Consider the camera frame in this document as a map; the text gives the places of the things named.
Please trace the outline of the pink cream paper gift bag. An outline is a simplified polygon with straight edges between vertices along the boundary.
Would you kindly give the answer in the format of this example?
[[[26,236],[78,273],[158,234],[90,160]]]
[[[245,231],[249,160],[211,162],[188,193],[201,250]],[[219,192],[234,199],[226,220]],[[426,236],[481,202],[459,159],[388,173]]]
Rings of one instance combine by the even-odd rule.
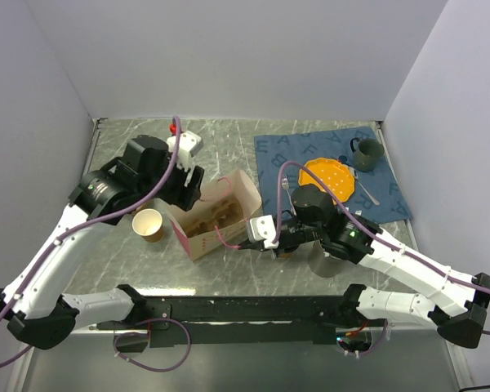
[[[247,221],[260,212],[261,195],[241,169],[204,185],[201,198],[189,211],[165,207],[174,233],[192,261],[243,234]]]

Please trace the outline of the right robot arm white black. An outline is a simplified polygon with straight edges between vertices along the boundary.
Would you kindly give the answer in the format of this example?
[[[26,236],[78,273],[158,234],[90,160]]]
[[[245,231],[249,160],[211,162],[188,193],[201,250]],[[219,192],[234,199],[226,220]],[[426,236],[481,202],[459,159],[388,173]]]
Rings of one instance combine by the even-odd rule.
[[[295,211],[281,225],[271,215],[247,223],[241,249],[270,251],[274,257],[317,242],[326,256],[379,271],[409,288],[386,292],[362,284],[345,291],[334,320],[353,327],[367,320],[420,325],[447,341],[475,349],[483,334],[490,302],[490,276],[454,270],[394,238],[379,225],[338,210],[316,185],[292,193]]]

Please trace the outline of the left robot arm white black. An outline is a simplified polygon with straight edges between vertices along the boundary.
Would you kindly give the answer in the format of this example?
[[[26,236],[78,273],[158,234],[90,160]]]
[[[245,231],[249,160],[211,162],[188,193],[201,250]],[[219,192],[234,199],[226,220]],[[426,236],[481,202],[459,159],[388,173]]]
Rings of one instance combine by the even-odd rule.
[[[140,200],[193,207],[204,174],[193,158],[202,147],[191,131],[167,140],[139,135],[122,156],[82,177],[44,246],[0,288],[0,314],[18,341],[48,350],[77,328],[110,321],[135,328],[145,321],[145,299],[128,285],[86,295],[64,290],[93,247]]]

